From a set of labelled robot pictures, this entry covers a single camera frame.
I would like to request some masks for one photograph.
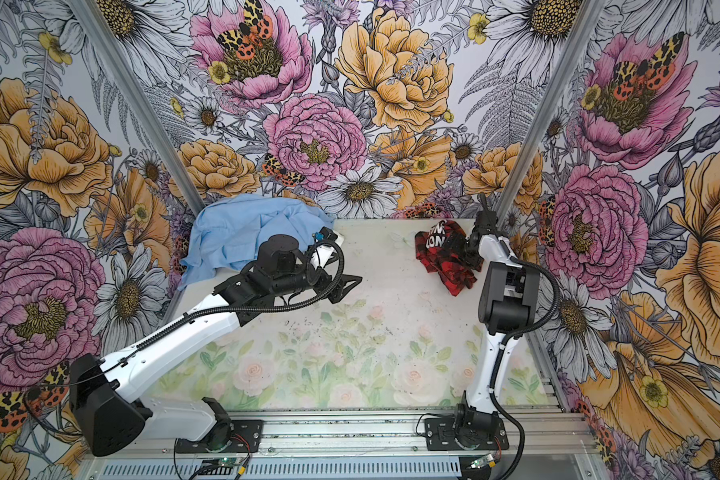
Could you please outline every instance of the blue cloth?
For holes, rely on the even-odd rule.
[[[242,194],[219,200],[206,206],[192,225],[179,289],[213,278],[221,266],[240,270],[256,259],[259,245],[272,235],[290,235],[304,251],[314,243],[312,235],[324,226],[333,228],[333,219],[297,198]]]

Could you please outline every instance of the table surface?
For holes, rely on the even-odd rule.
[[[343,302],[262,314],[179,364],[150,394],[211,396],[229,410],[454,405],[478,360],[485,268],[471,290],[451,296],[415,258],[414,235],[435,222],[337,221],[336,231],[346,237],[345,273],[363,277]],[[459,223],[470,231],[471,220]],[[223,269],[188,286],[177,312],[231,274]],[[547,403],[525,339],[509,362],[502,403]]]

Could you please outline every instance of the red and black plaid cloth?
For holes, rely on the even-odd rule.
[[[464,247],[467,235],[453,220],[440,220],[429,232],[416,234],[416,258],[427,272],[437,272],[440,280],[456,296],[466,286],[472,288],[477,280],[465,265]]]

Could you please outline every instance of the small yellow flower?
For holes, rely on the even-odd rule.
[[[467,36],[470,40],[474,40],[474,43],[481,44],[488,38],[485,35],[485,27],[488,26],[490,20],[488,15],[484,13],[475,13],[469,19],[469,30],[467,30]]]
[[[211,76],[211,80],[215,84],[228,84],[232,77],[230,76],[230,68],[224,62],[218,62],[214,60],[211,62],[211,66],[208,67],[208,75]]]
[[[136,204],[130,209],[130,215],[140,224],[145,224],[150,219],[150,212],[144,204]]]
[[[600,98],[600,93],[602,91],[598,84],[594,84],[586,90],[581,99],[581,106],[584,107],[584,110],[592,110],[595,107],[595,103]]]
[[[669,396],[666,385],[661,380],[652,376],[643,377],[643,385],[640,388],[640,398],[653,408],[666,407],[669,404]]]
[[[418,174],[422,174],[427,171],[429,166],[432,164],[426,157],[413,157],[413,165],[411,168]]]
[[[56,63],[66,63],[67,65],[72,64],[72,55],[68,54],[61,49],[59,38],[56,35],[52,35],[48,32],[40,32],[38,40],[43,48],[48,50],[48,55]]]
[[[181,106],[178,98],[172,97],[170,100],[170,106],[173,108],[173,111],[175,111],[177,115],[179,115],[181,118],[184,118],[184,107]]]

